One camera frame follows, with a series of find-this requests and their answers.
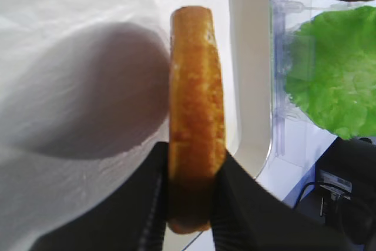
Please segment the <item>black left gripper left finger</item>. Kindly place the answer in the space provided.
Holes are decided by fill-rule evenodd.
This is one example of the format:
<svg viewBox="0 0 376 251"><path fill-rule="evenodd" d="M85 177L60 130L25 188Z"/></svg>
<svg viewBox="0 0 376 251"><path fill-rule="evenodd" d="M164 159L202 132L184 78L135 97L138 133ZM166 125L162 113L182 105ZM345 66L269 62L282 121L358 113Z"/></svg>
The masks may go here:
<svg viewBox="0 0 376 251"><path fill-rule="evenodd" d="M168 144L158 142L110 196L36 239L32 250L162 250Z"/></svg>

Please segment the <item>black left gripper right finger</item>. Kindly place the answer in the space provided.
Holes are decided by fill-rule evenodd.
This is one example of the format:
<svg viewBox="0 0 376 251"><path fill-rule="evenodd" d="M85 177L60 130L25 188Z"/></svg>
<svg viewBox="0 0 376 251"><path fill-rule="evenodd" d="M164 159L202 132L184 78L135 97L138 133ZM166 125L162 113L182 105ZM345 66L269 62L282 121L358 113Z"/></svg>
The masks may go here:
<svg viewBox="0 0 376 251"><path fill-rule="evenodd" d="M211 229L216 250L349 250L339 232L269 194L232 157L216 177Z"/></svg>

